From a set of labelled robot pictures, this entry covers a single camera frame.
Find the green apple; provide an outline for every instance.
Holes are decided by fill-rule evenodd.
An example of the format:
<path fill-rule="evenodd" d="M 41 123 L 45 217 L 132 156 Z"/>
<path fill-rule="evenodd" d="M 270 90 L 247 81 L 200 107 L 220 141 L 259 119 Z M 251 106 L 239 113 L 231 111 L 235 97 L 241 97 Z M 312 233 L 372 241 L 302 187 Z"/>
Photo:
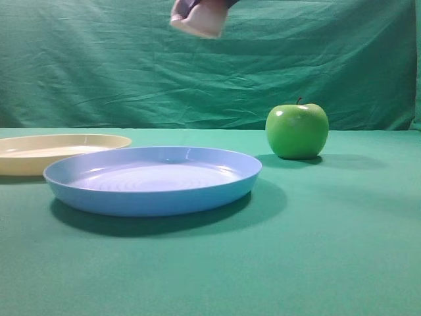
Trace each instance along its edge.
<path fill-rule="evenodd" d="M 274 107 L 266 120 L 266 136 L 272 151 L 282 159 L 314 159 L 329 134 L 329 120 L 317 104 L 285 104 Z"/>

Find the green tablecloth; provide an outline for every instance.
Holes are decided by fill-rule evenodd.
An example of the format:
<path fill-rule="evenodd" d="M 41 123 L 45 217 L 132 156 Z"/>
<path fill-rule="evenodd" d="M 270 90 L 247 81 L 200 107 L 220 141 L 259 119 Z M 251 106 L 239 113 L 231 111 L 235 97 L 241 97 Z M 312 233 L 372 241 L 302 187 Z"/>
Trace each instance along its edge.
<path fill-rule="evenodd" d="M 249 199 L 165 219 L 72 210 L 40 178 L 0 178 L 4 316 L 421 315 L 421 134 L 331 132 L 320 161 L 282 161 L 263 131 L 94 132 L 132 146 L 242 151 Z"/>

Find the blue plate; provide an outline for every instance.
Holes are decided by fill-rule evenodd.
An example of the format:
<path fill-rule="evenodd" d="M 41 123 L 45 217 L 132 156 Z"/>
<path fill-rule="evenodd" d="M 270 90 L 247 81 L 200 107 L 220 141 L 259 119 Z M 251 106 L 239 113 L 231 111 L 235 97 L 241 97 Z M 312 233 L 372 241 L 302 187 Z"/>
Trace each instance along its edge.
<path fill-rule="evenodd" d="M 254 157 L 202 147 L 132 147 L 66 158 L 44 170 L 57 199 L 114 216 L 205 211 L 249 193 L 262 165 Z"/>

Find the green cloth backdrop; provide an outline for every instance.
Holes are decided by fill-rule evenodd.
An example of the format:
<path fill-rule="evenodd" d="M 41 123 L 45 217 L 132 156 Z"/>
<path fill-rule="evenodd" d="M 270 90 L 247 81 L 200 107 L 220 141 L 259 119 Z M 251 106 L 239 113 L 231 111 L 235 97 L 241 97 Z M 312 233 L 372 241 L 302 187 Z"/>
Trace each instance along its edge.
<path fill-rule="evenodd" d="M 421 0 L 241 0 L 218 40 L 173 3 L 0 0 L 0 127 L 261 129 L 303 97 L 332 130 L 421 128 Z"/>

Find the cream plate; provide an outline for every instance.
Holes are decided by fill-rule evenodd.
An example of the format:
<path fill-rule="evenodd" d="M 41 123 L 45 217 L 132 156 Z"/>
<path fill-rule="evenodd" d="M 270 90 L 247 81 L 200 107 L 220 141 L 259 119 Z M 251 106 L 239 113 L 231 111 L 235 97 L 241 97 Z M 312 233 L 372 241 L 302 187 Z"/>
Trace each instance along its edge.
<path fill-rule="evenodd" d="M 58 160 L 130 146 L 131 139 L 102 134 L 57 134 L 0 139 L 0 175 L 40 176 Z"/>

